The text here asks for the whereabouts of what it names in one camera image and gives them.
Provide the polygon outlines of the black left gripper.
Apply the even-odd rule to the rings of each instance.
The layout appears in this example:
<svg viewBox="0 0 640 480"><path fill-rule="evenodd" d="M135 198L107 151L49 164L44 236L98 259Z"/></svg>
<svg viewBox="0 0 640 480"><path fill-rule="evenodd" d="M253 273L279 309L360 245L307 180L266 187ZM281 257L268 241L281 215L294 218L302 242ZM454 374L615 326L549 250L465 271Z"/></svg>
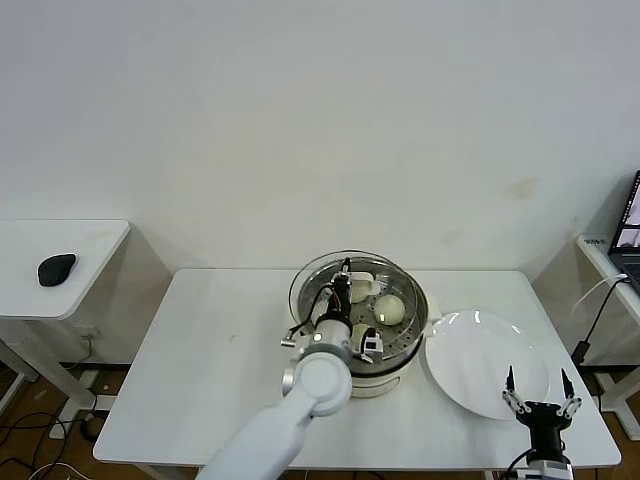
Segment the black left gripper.
<svg viewBox="0 0 640 480"><path fill-rule="evenodd" d="M329 313L335 320L343 323L350 323L351 319L351 284L347 278L351 271L351 259L346 257L341 265L341 275L345 277L335 277L332 282L332 297L329 302Z"/></svg>

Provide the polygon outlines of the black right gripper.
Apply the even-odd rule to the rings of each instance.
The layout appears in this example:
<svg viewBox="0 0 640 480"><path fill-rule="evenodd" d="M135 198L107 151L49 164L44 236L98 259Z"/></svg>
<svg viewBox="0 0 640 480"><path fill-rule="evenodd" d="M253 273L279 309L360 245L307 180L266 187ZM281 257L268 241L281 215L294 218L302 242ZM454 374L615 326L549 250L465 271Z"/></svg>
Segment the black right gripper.
<svg viewBox="0 0 640 480"><path fill-rule="evenodd" d="M545 402L525 402L516 391L513 367L509 367L502 399L515 415L520 415L520 423L529 430L532 450L529 458L564 457L561 433L569 428L568 418L572 418L581 407L582 398L575 394L573 383L564 369L561 370L561 378L565 396L561 406Z"/></svg>

